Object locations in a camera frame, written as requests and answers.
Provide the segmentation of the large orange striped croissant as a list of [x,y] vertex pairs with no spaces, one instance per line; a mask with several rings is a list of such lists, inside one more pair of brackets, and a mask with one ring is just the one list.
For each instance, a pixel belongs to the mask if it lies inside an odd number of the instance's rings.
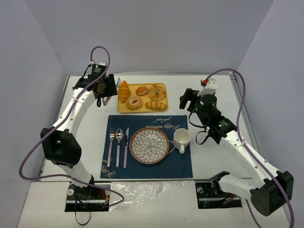
[[118,87],[118,97],[122,104],[124,104],[129,96],[131,95],[131,91],[126,81],[123,81],[121,85]]

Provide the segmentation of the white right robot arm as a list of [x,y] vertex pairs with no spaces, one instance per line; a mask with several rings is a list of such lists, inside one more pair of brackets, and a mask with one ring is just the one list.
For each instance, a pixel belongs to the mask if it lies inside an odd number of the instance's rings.
[[241,136],[237,126],[217,109],[214,94],[200,95],[197,90],[186,89],[180,97],[180,109],[197,114],[200,128],[206,138],[228,151],[250,175],[249,180],[237,178],[228,171],[222,171],[211,178],[211,186],[217,196],[233,194],[250,200],[262,215],[269,216],[280,207],[290,206],[294,178],[288,172],[268,163]]

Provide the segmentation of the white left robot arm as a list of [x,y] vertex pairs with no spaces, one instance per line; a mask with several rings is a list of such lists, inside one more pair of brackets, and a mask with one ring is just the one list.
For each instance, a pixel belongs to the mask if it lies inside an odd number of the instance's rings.
[[76,140],[77,130],[88,108],[93,103],[106,106],[117,95],[118,88],[114,75],[106,73],[105,62],[91,61],[89,68],[91,73],[84,73],[73,87],[72,98],[58,120],[40,133],[45,158],[60,167],[79,188],[93,184],[94,178],[80,160],[82,149]]

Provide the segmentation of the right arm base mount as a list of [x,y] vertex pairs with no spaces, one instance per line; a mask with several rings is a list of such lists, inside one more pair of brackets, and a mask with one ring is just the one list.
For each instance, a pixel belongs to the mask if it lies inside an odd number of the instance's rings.
[[195,182],[198,209],[230,209],[241,208],[239,197],[230,193],[216,195],[210,181]]

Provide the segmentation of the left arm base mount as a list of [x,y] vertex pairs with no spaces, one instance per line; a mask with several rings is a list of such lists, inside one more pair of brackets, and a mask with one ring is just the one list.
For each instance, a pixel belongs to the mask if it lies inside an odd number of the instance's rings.
[[100,190],[89,187],[90,192],[79,188],[72,183],[69,184],[66,194],[65,212],[106,212],[109,210],[110,184],[96,183],[97,186],[105,188]]

